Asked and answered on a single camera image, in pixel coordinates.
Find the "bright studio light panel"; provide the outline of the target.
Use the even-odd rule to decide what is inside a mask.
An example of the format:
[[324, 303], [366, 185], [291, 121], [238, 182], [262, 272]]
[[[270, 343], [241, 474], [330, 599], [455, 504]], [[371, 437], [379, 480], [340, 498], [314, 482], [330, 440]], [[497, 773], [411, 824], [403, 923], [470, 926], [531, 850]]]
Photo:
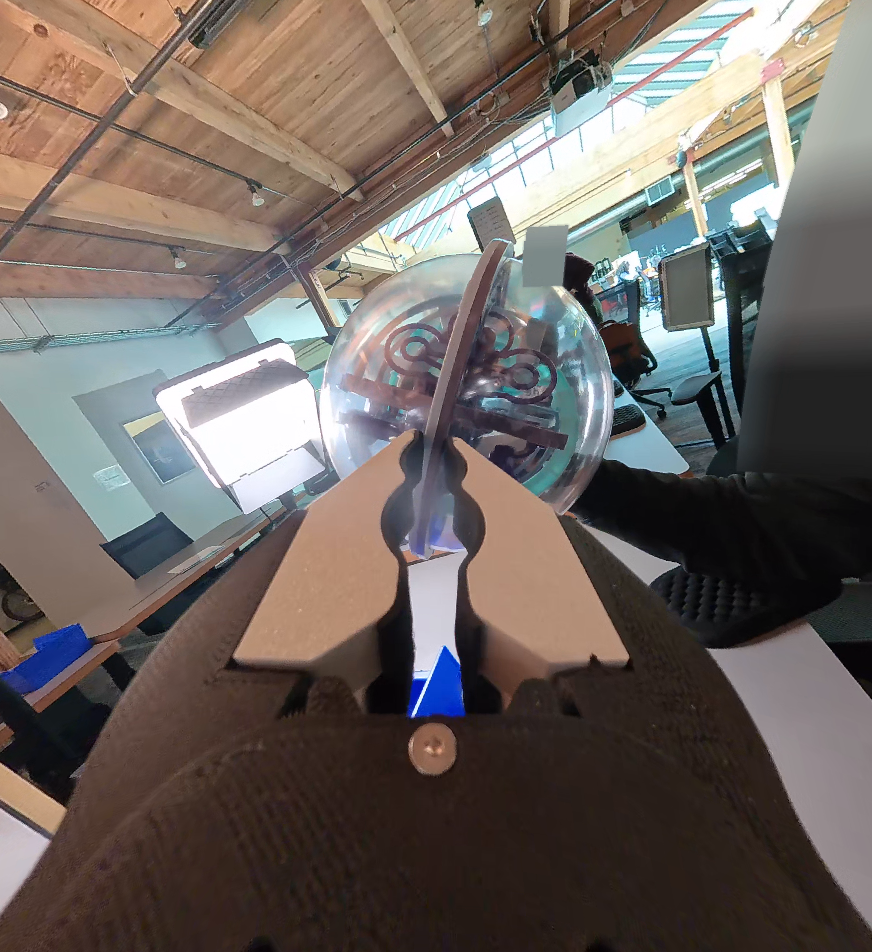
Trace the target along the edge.
[[244, 514], [330, 471], [318, 395], [288, 343], [199, 367], [153, 395], [198, 467]]

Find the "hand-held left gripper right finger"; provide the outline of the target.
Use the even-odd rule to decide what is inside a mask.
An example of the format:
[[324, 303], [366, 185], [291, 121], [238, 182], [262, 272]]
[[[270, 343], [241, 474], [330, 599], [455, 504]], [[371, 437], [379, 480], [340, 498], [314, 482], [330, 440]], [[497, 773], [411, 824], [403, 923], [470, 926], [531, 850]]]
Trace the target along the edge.
[[525, 681], [550, 682], [629, 652], [549, 505], [451, 440], [459, 569], [455, 645], [467, 708], [500, 708]]

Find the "framed wall picture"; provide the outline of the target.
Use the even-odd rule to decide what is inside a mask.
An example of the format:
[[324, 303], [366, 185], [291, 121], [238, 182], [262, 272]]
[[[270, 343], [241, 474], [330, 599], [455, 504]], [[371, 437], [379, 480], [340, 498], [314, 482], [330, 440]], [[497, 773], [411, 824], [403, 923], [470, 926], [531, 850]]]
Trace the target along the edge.
[[196, 469], [162, 411], [124, 422], [122, 427], [159, 483], [174, 482]]

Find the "blue plastic bin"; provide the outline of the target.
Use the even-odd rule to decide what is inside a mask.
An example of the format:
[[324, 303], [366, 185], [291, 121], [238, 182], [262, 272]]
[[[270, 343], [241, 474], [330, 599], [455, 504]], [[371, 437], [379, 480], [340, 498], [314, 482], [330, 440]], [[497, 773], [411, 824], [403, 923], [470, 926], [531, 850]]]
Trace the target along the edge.
[[414, 676], [406, 713], [411, 719], [465, 716], [461, 666], [449, 647], [440, 649], [428, 673]]

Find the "clear maze ball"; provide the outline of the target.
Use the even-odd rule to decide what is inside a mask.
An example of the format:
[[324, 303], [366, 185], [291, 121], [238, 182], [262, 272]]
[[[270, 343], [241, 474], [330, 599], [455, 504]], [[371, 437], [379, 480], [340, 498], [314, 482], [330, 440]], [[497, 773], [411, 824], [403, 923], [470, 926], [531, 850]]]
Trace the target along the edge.
[[481, 256], [431, 258], [391, 275], [358, 303], [332, 344], [319, 397], [323, 446], [340, 479], [430, 418], [558, 515], [599, 464], [613, 422], [605, 345], [562, 287], [524, 286], [523, 264], [501, 254], [447, 396], [431, 412], [466, 289]]

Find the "brown office chair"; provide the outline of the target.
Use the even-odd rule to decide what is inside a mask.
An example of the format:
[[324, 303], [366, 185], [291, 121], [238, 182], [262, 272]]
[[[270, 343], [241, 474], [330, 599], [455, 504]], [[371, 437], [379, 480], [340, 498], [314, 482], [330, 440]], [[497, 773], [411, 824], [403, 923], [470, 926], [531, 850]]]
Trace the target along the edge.
[[661, 393], [670, 398], [672, 390], [669, 387], [636, 389], [639, 381], [658, 368], [656, 358], [644, 345], [640, 327], [627, 321], [606, 319], [598, 332], [608, 352], [612, 373], [623, 389], [638, 403], [655, 408], [658, 420], [666, 419], [665, 406], [651, 395]]

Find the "grey desk with orange edge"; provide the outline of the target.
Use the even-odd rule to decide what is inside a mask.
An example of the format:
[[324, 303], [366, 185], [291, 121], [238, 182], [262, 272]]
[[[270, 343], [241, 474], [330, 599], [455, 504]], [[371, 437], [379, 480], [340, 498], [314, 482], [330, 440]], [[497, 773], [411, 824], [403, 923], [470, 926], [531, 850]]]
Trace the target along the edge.
[[132, 581], [129, 592], [107, 601], [77, 620], [95, 644], [129, 635], [141, 622], [242, 550], [287, 514], [273, 501], [249, 515], [232, 518]]

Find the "person's right forearm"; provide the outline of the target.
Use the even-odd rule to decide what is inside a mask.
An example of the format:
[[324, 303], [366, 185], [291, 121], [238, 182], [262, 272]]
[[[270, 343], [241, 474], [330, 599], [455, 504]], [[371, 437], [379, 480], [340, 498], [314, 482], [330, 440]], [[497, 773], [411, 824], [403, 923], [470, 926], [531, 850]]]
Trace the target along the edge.
[[872, 480], [600, 465], [573, 512], [690, 572], [786, 589], [872, 572]]

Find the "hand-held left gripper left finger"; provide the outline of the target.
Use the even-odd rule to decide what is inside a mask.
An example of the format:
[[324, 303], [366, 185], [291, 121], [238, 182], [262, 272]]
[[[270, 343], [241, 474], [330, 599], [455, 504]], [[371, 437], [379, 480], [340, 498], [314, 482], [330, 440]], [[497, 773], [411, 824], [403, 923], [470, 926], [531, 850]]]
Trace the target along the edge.
[[241, 668], [334, 677], [370, 708], [406, 708], [415, 649], [402, 545], [418, 433], [407, 431], [307, 514], [232, 654]]

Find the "grey screen on stand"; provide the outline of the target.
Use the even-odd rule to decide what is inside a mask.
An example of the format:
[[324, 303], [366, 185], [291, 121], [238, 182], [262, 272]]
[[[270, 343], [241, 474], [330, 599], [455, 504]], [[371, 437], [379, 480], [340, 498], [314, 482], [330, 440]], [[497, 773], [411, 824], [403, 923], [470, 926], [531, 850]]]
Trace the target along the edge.
[[668, 332], [699, 330], [708, 369], [717, 372], [720, 363], [709, 331], [716, 323], [712, 261], [710, 244], [701, 240], [663, 258], [659, 281], [663, 327]]

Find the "blue tape strips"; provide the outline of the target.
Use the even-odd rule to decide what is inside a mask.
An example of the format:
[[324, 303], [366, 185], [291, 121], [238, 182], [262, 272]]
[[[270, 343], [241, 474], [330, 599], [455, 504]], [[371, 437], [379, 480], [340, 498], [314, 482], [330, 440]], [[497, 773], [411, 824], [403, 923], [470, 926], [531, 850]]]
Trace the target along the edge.
[[0, 679], [25, 696], [44, 687], [92, 647], [82, 625], [69, 625], [35, 639], [33, 653], [0, 673]]

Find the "black mesh office chair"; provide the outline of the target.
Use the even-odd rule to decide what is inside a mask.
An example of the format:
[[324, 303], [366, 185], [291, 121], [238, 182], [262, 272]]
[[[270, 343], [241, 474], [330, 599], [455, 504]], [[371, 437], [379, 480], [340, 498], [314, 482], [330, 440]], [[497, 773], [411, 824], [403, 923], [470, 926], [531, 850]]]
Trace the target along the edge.
[[695, 405], [716, 449], [721, 449], [735, 439], [736, 429], [720, 370], [694, 375], [682, 381], [673, 390], [670, 403], [677, 408]]

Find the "white ceiling box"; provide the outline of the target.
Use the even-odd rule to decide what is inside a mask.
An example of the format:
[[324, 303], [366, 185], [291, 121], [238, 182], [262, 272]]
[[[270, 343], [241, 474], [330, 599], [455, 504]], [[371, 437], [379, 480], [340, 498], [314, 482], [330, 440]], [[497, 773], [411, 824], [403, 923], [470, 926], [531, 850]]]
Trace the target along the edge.
[[601, 113], [614, 85], [610, 62], [591, 50], [561, 61], [549, 81], [554, 136], [561, 139]]

